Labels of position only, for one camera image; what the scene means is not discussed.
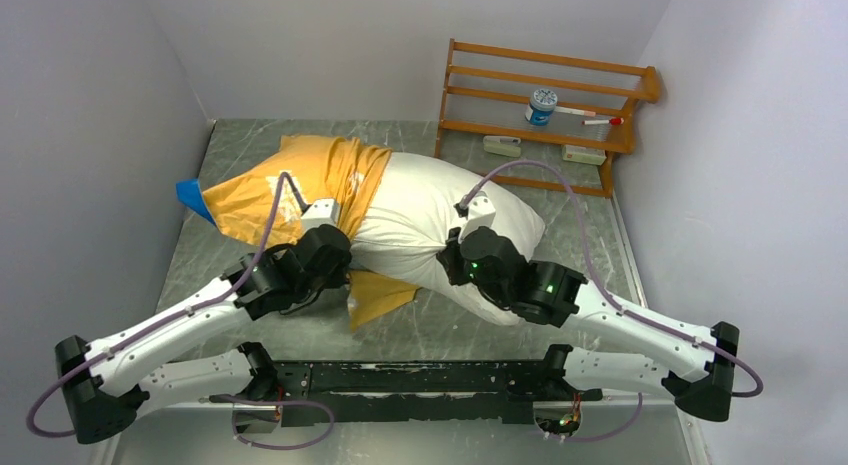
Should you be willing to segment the white pillow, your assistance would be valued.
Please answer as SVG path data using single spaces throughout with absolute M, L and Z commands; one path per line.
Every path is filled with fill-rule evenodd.
M 359 267 L 352 274 L 348 305 L 352 329 L 411 302 L 420 288 L 443 295 L 486 322 L 519 323 L 517 315 L 488 302 L 473 285 L 450 284 L 437 260 L 450 230 L 461 223 L 455 204 L 478 181 L 468 170 L 412 153 L 391 154 L 380 173 L 350 177 L 354 200 L 343 209 L 364 208 L 352 239 Z

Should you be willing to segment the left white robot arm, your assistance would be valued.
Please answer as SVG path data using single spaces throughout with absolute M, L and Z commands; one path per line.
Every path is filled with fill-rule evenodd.
M 71 376 L 61 389 L 73 436 L 94 444 L 154 411 L 201 397 L 281 398 L 284 387 L 258 342 L 207 359 L 179 357 L 212 337 L 342 287 L 351 259 L 348 237 L 320 225 L 294 244 L 242 256 L 188 298 L 124 331 L 93 341 L 63 340 L 55 348 L 56 363 Z

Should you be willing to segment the blue orange cartoon pillowcase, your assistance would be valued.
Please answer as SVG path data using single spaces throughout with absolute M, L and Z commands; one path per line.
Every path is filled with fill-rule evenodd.
M 382 172 L 394 152 L 358 138 L 284 136 L 278 152 L 258 165 L 209 188 L 198 180 L 177 184 L 178 200 L 222 235 L 258 245 L 292 245 L 305 232 L 300 218 L 318 199 L 341 206 L 338 221 L 351 240 L 363 219 L 363 206 L 345 211 L 354 200 L 349 179 L 357 172 Z

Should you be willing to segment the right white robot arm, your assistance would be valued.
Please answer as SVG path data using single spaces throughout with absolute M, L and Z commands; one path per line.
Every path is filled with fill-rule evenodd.
M 488 305 L 537 325 L 583 330 L 627 347 L 557 352 L 539 376 L 550 398 L 616 389 L 671 399 L 696 418 L 725 422 L 734 396 L 740 330 L 720 321 L 693 325 L 623 300 L 582 273 L 528 260 L 512 241 L 482 227 L 467 238 L 452 229 L 438 263 L 452 285 L 469 285 Z

